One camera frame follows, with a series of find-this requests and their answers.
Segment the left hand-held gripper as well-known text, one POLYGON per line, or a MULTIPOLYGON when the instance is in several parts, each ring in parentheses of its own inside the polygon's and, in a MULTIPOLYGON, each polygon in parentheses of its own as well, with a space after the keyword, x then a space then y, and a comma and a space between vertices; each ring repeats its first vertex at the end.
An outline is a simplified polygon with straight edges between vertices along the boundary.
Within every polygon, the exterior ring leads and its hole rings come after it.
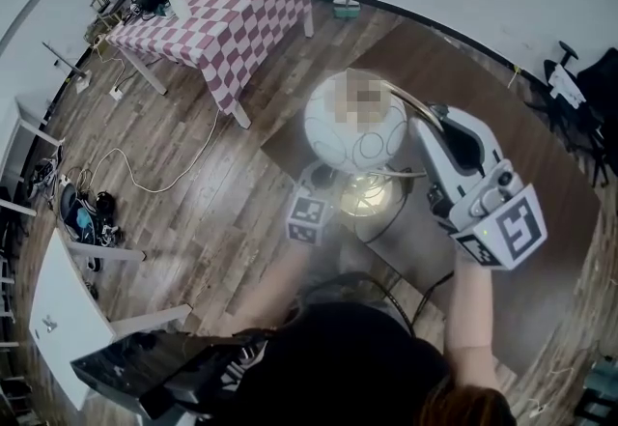
POLYGON ((286 217, 289 240, 311 246, 323 244, 324 232, 339 207, 339 172, 317 160, 301 173, 286 217))

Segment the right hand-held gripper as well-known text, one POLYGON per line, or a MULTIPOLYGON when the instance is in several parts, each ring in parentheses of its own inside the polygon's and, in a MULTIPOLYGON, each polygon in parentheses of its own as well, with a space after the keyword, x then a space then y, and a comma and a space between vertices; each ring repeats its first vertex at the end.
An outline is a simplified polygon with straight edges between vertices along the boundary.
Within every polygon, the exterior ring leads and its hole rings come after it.
POLYGON ((448 106, 442 127, 451 152, 426 121, 408 121, 430 182, 431 214, 480 266, 515 269, 548 237, 534 186, 522 182, 484 121, 448 106))

